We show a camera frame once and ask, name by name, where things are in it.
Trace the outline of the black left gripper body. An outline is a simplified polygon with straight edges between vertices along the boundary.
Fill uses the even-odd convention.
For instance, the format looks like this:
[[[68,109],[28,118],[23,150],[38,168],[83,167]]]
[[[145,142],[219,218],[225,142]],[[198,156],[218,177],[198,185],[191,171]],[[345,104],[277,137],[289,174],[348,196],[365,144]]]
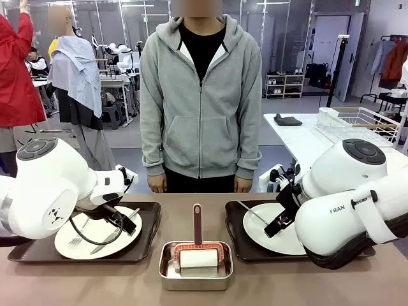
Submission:
[[[102,205],[103,219],[116,228],[128,228],[128,217],[110,205]]]

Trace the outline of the dark brown serving tray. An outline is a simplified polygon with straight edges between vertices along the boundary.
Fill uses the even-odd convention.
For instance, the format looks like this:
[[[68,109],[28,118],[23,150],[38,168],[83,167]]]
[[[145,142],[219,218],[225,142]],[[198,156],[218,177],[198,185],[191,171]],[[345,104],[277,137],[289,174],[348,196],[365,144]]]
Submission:
[[[247,212],[236,201],[225,204],[226,227],[231,237],[235,255],[244,263],[272,263],[309,261],[306,255],[288,255],[273,252],[254,242],[244,230],[244,215]]]
[[[161,206],[157,202],[122,202],[120,207],[139,208],[143,221],[142,231],[138,238],[115,254],[88,260],[69,259],[57,252],[54,246],[56,234],[51,237],[33,240],[16,246],[8,255],[8,260],[33,265],[51,265],[67,263],[85,264],[123,264],[134,265],[149,255],[149,250],[160,224]]]

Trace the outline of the grey-sleeved right forearm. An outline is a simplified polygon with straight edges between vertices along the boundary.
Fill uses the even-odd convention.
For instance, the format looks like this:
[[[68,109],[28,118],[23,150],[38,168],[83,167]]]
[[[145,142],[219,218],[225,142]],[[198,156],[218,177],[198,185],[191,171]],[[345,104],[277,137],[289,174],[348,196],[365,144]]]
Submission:
[[[142,163],[149,176],[164,173],[162,139],[163,115],[159,107],[153,103],[141,104],[140,131],[142,139]]]

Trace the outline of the person's left hand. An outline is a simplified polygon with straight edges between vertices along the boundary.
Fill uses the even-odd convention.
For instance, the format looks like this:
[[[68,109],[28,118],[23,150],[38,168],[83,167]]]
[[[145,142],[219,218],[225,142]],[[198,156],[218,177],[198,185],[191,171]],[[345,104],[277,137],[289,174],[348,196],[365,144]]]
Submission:
[[[235,177],[235,193],[248,193],[252,189],[252,179]]]

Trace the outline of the silver cutlery piece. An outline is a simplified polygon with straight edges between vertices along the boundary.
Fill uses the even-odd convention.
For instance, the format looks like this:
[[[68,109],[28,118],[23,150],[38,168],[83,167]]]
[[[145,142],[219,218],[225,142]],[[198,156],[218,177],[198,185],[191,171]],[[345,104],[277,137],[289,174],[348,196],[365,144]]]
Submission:
[[[238,204],[240,204],[242,207],[244,207],[248,212],[250,212],[252,215],[254,215],[256,218],[258,218],[261,222],[263,222],[265,225],[268,225],[268,223],[255,211],[253,211],[251,208],[249,208],[246,204],[244,204],[242,201],[237,200],[236,201]]]

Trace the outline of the silver fork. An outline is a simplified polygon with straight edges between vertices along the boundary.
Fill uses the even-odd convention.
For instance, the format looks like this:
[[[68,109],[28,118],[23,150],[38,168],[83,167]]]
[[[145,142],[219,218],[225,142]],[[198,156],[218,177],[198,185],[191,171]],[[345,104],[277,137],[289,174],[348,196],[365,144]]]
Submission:
[[[89,222],[89,218],[86,218],[84,224],[82,225],[82,227],[80,228],[80,232],[82,233],[87,225],[87,223]],[[82,241],[82,237],[77,234],[76,237],[74,237],[70,242],[69,242],[69,246],[70,247],[75,247],[77,246],[80,242]]]

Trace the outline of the white work table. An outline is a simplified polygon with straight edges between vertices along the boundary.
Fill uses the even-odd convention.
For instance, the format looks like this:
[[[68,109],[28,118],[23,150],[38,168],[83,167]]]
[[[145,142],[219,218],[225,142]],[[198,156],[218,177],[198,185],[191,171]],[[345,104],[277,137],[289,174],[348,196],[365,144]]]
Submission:
[[[387,190],[408,193],[408,157],[393,147],[349,138],[333,143],[316,130],[317,114],[294,114],[301,126],[278,126],[275,114],[264,116],[301,167],[295,182],[308,200],[355,190],[381,180]]]

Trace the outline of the folded dark grey cloth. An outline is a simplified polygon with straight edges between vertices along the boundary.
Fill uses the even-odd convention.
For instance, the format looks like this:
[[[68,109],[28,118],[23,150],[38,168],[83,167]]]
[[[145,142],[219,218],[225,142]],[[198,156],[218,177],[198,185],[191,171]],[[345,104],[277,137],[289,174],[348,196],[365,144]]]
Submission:
[[[295,117],[282,117],[279,113],[277,113],[273,119],[278,126],[295,127],[303,124],[302,121]]]

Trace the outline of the clear plastic container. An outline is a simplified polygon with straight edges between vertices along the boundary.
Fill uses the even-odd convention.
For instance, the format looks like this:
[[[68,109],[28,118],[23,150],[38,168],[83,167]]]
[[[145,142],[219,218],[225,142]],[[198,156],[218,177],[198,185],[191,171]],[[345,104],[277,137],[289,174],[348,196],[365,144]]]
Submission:
[[[336,126],[339,118],[339,112],[333,108],[319,108],[317,116],[317,126]]]

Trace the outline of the grey plastic stool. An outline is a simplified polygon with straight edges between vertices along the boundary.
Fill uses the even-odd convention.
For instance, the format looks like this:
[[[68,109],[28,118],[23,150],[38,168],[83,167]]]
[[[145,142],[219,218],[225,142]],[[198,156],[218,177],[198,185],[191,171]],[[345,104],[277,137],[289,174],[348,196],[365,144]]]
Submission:
[[[102,108],[102,125],[103,129],[119,129],[126,121],[126,112],[124,105],[114,104]]]

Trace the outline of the white shoe rack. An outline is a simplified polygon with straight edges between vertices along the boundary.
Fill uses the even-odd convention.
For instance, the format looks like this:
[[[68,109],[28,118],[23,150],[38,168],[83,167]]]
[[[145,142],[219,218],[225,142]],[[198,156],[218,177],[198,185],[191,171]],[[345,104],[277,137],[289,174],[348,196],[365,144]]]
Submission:
[[[265,98],[300,98],[303,92],[304,74],[267,74],[265,77]]]

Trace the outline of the black tripod pole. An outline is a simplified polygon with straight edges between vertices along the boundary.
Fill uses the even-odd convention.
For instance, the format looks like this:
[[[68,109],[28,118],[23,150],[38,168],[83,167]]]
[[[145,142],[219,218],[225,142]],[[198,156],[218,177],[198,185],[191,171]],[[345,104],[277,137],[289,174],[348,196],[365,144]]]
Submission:
[[[334,72],[333,72],[331,88],[330,88],[329,95],[328,95],[328,100],[327,100],[327,103],[326,103],[326,107],[328,107],[328,108],[330,108],[331,104],[332,104],[332,99],[334,97],[335,88],[336,88],[337,82],[339,80],[340,69],[341,69],[344,53],[346,51],[346,46],[348,44],[349,38],[350,38],[349,34],[340,34],[340,35],[338,35],[338,40],[340,41],[339,54],[338,54],[337,63],[336,63],[336,66],[335,66],[335,69],[334,69]]]

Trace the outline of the mannequin in red jacket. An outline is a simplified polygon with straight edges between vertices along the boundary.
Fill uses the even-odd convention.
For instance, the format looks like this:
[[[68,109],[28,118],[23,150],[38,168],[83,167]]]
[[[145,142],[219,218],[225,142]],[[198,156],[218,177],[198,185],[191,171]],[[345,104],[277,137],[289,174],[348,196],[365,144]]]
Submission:
[[[25,65],[33,32],[27,0],[20,0],[17,32],[0,15],[0,158],[11,177],[17,176],[14,128],[45,120],[42,103]]]

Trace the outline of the seated person in background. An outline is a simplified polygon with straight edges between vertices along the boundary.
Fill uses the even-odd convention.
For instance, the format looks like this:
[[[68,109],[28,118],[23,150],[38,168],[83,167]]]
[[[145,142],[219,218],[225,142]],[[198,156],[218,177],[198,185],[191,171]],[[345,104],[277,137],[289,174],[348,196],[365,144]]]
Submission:
[[[34,47],[31,47],[26,58],[26,63],[28,64],[32,76],[47,76],[49,74],[49,68],[45,58],[39,56],[37,49]]]

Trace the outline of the red-handled lint roller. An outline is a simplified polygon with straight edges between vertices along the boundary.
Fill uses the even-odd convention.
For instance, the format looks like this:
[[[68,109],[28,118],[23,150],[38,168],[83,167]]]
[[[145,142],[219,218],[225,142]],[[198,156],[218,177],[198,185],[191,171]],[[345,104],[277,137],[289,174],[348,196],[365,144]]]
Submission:
[[[178,243],[173,251],[175,268],[186,277],[210,277],[217,274],[219,263],[224,259],[220,242],[205,242],[202,234],[202,207],[193,205],[193,242]]]

